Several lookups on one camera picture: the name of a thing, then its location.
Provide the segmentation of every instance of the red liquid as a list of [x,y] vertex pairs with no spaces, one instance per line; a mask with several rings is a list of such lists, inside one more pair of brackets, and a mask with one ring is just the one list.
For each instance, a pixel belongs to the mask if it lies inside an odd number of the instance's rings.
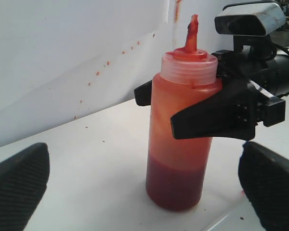
[[159,206],[173,211],[187,210],[201,198],[205,166],[195,170],[170,168],[149,155],[146,190]]

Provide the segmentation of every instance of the textured black pad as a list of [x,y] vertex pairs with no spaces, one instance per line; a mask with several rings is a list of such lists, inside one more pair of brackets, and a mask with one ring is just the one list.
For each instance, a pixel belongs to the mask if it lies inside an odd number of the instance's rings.
[[289,160],[254,142],[245,143],[239,179],[267,231],[289,231]]
[[36,143],[0,163],[0,231],[22,231],[49,178],[47,145]]

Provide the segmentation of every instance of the ketchup bottle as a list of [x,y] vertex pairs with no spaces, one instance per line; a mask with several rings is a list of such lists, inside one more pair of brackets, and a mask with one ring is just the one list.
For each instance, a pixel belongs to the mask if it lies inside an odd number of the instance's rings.
[[217,58],[197,49],[198,15],[192,16],[185,47],[162,57],[153,78],[146,190],[173,211],[198,204],[212,138],[175,140],[170,118],[222,89]]

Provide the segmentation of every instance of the table surface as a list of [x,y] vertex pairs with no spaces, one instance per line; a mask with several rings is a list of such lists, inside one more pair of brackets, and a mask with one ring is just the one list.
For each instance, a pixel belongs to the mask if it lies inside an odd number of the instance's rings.
[[[144,185],[149,116],[131,100],[1,147],[0,162],[37,142],[49,147],[48,188],[25,230],[202,231],[242,200],[243,141],[215,138],[199,205],[182,213],[156,206]],[[289,158],[289,110],[285,123],[258,126],[255,141]]]

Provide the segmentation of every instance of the white wall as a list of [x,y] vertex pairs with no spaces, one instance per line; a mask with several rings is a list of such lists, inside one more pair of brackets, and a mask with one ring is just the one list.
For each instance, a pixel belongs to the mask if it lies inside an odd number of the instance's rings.
[[[183,0],[178,45],[198,13],[200,48],[232,48],[213,20],[244,1]],[[131,99],[172,49],[173,9],[174,0],[0,0],[0,146]]]

